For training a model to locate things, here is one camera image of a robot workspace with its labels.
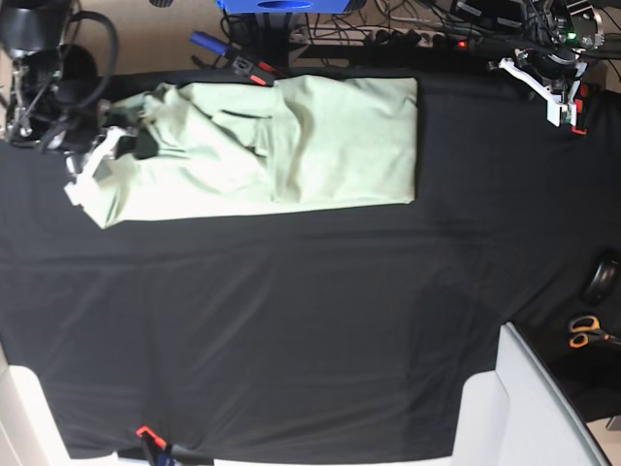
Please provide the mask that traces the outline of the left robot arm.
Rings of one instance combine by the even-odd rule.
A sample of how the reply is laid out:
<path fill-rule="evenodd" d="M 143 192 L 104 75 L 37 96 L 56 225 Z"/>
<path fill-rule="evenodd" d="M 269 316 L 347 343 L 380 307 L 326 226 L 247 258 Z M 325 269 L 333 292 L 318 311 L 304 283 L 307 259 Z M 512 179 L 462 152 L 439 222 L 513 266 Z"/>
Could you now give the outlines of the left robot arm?
<path fill-rule="evenodd" d="M 523 1 L 514 30 L 503 32 L 509 22 L 497 17 L 479 51 L 489 54 L 490 72 L 568 102 L 591 65 L 620 58 L 620 32 L 605 31 L 608 16 L 590 1 Z"/>

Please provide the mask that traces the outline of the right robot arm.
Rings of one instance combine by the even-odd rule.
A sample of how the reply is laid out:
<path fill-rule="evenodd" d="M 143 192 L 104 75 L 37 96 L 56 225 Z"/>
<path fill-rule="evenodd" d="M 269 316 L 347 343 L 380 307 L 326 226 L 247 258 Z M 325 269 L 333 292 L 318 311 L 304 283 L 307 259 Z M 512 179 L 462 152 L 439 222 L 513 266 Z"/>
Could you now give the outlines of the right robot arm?
<path fill-rule="evenodd" d="M 108 61 L 102 72 L 69 31 L 86 21 L 107 33 Z M 158 146 L 135 116 L 114 110 L 105 92 L 120 49 L 113 22 L 77 1 L 4 1 L 1 58 L 8 88 L 1 94 L 1 137 L 9 145 L 41 154 L 77 158 L 103 145 L 113 127 L 120 139 L 111 157 L 153 157 Z"/>

